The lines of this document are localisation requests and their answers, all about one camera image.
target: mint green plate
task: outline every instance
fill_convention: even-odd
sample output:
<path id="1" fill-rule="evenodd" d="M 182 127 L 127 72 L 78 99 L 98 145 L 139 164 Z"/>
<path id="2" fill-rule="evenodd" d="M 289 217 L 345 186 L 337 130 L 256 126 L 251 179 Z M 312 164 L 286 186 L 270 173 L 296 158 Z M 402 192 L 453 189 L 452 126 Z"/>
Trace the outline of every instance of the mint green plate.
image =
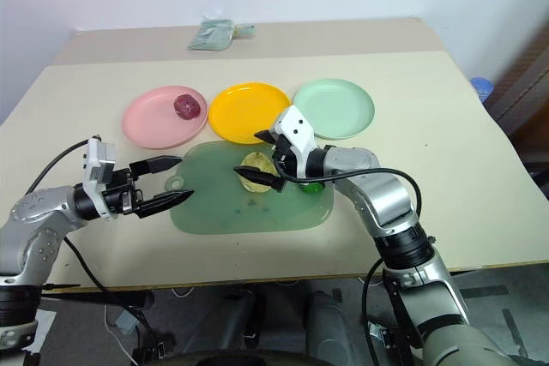
<path id="1" fill-rule="evenodd" d="M 321 79 L 302 86 L 293 104 L 323 139 L 346 139 L 366 129 L 374 118 L 374 102 L 359 85 Z"/>
<path id="2" fill-rule="evenodd" d="M 287 183 L 281 193 L 244 189 L 232 168 L 251 152 L 270 157 L 271 146 L 211 141 L 185 154 L 177 174 L 166 181 L 166 189 L 195 190 L 189 199 L 170 209 L 179 230 L 200 235 L 298 231 L 328 218 L 334 202 L 331 184 L 320 193 L 305 193 L 295 183 Z"/>

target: plate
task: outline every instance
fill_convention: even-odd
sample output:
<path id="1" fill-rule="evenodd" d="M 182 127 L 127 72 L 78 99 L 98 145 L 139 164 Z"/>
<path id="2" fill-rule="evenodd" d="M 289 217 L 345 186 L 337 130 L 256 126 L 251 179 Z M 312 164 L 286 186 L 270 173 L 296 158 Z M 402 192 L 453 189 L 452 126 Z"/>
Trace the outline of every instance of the plate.
<path id="1" fill-rule="evenodd" d="M 209 109 L 209 124 L 228 141 L 252 145 L 261 142 L 254 134 L 269 129 L 290 104 L 290 99 L 274 86 L 244 83 L 217 95 Z"/>
<path id="2" fill-rule="evenodd" d="M 200 115 L 191 120 L 179 117 L 173 101 L 181 94 L 191 95 L 200 105 Z M 128 139 L 147 149 L 168 149 L 192 139 L 208 119 L 208 103 L 195 89 L 163 86 L 150 90 L 131 102 L 122 119 Z"/>
<path id="3" fill-rule="evenodd" d="M 346 139 L 366 129 L 374 118 L 374 102 L 359 85 L 342 79 L 321 79 L 302 86 L 296 105 L 323 139 Z"/>

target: pink plate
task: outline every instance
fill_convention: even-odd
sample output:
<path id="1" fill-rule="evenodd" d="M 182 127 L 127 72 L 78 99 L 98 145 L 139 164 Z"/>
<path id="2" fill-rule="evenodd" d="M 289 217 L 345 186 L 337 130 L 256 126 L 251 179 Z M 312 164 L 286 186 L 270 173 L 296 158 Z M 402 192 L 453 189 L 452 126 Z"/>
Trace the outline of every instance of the pink plate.
<path id="1" fill-rule="evenodd" d="M 191 120 L 179 117 L 173 101 L 189 94 L 200 104 L 200 115 Z M 208 103 L 195 89 L 163 86 L 150 90 L 131 102 L 122 119 L 122 129 L 137 146 L 168 149 L 192 139 L 208 119 Z"/>

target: floor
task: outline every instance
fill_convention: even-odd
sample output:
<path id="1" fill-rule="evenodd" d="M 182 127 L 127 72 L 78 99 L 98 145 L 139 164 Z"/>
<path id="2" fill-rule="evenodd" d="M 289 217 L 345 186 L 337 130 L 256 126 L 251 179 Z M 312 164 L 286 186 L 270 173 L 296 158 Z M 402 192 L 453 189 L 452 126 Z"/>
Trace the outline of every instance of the floor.
<path id="1" fill-rule="evenodd" d="M 476 327 L 509 354 L 549 361 L 546 340 L 549 328 L 549 264 L 479 270 L 457 275 L 455 281 L 462 289 Z M 195 288 L 185 298 L 175 297 L 171 290 L 154 291 L 155 303 L 147 310 L 147 318 L 156 330 L 173 333 L 177 350 L 188 341 L 209 309 L 223 296 L 240 288 L 238 285 Z M 267 297 L 267 319 L 260 347 L 295 352 L 302 352 L 305 348 L 302 327 L 305 299 L 313 291 L 332 294 L 339 289 L 357 362 L 371 364 L 361 325 L 362 284 L 358 279 L 309 280 L 296 285 L 260 284 L 253 285 L 251 289 L 262 291 Z M 42 366 L 130 364 L 113 337 L 104 329 L 102 305 L 44 300 L 41 308 L 57 312 L 41 351 Z M 120 311 L 119 308 L 109 308 L 111 322 L 117 319 Z M 371 286 L 369 311 L 373 320 L 383 323 L 394 321 L 383 287 Z M 123 336 L 116 332 L 129 351 L 136 347 L 135 333 Z"/>

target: black cable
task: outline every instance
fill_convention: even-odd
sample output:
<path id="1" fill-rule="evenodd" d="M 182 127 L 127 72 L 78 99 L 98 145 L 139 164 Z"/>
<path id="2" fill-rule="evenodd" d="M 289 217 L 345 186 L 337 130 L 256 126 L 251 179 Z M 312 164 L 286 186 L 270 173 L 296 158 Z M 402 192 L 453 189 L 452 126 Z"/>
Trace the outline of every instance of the black cable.
<path id="1" fill-rule="evenodd" d="M 320 183 L 320 182 L 331 182 L 332 180 L 338 180 L 338 179 L 347 179 L 348 177 L 355 177 L 360 175 L 370 175 L 374 173 L 391 173 L 393 175 L 397 175 L 400 177 L 404 177 L 413 187 L 413 191 L 415 192 L 415 198 L 416 198 L 416 213 L 418 216 L 421 215 L 421 190 L 419 189 L 419 185 L 416 183 L 413 178 L 405 173 L 404 171 L 399 171 L 397 169 L 390 169 L 387 167 L 376 167 L 373 169 L 360 169 L 357 171 L 343 171 L 341 173 L 335 173 L 333 175 L 328 176 L 320 176 L 320 177 L 293 177 L 291 175 L 288 175 L 284 169 L 282 169 L 282 166 L 280 162 L 274 162 L 274 167 L 276 168 L 276 171 L 278 172 L 281 177 L 286 179 L 288 182 L 293 183 Z"/>
<path id="2" fill-rule="evenodd" d="M 45 168 L 44 170 L 34 179 L 34 182 L 30 185 L 27 192 L 25 192 L 25 195 L 28 195 L 31 192 L 34 192 L 34 190 L 38 187 L 42 179 L 44 179 L 44 176 L 47 175 L 47 173 L 51 170 L 53 166 L 59 162 L 62 158 L 64 158 L 67 154 L 73 152 L 78 147 L 82 147 L 87 145 L 87 139 L 85 141 L 79 141 L 78 143 L 72 145 L 71 147 L 68 147 L 67 149 L 63 150 L 59 155 L 57 155 Z M 84 258 L 82 257 L 80 251 L 76 248 L 76 246 L 67 238 L 65 237 L 63 239 L 65 243 L 70 247 L 70 249 L 74 252 L 76 259 L 80 262 L 82 269 L 84 269 L 84 272 L 86 272 L 87 276 L 94 282 L 94 284 L 98 287 L 100 291 L 102 291 L 106 296 L 108 296 L 111 300 L 116 302 L 118 305 L 122 306 L 124 310 L 128 311 L 131 315 L 133 315 L 144 327 L 147 329 L 147 331 L 151 334 L 156 351 L 158 350 L 158 339 L 156 337 L 156 334 L 154 333 L 153 329 L 148 324 L 147 318 L 145 315 L 137 309 L 133 309 L 124 302 L 122 302 L 118 297 L 109 291 L 107 288 L 105 288 L 95 277 L 95 275 L 92 273 L 92 271 L 87 266 L 86 262 L 84 261 Z"/>
<path id="3" fill-rule="evenodd" d="M 44 168 L 44 170 L 38 175 L 38 177 L 36 177 L 36 179 L 34 179 L 34 182 L 33 184 L 31 184 L 30 188 L 28 188 L 27 192 L 25 192 L 25 195 L 28 195 L 29 193 L 31 192 L 34 192 L 34 190 L 36 189 L 36 187 L 39 185 L 39 183 L 42 181 L 42 179 L 44 178 L 45 175 L 47 175 L 48 171 L 51 170 L 51 168 L 53 166 L 56 165 L 56 163 L 61 160 L 62 158 L 64 158 L 67 154 L 69 154 L 70 152 L 72 152 L 73 150 L 76 150 L 78 147 L 82 147 L 82 146 L 85 146 L 87 145 L 87 140 L 85 141 L 79 141 L 78 143 L 76 143 L 75 145 L 72 145 L 71 147 L 63 150 L 60 154 L 58 154 L 54 160 L 52 160 L 48 166 L 46 166 Z"/>
<path id="4" fill-rule="evenodd" d="M 370 272 L 366 275 L 364 280 L 364 286 L 362 288 L 362 316 L 364 317 L 364 333 L 366 335 L 366 343 L 368 344 L 368 350 L 370 351 L 371 360 L 374 363 L 374 366 L 379 366 L 379 359 L 377 359 L 376 350 L 374 349 L 374 344 L 371 341 L 370 328 L 368 328 L 368 284 L 370 283 L 371 277 L 376 272 L 376 269 L 383 263 L 383 259 L 378 259 L 376 263 L 370 268 Z"/>

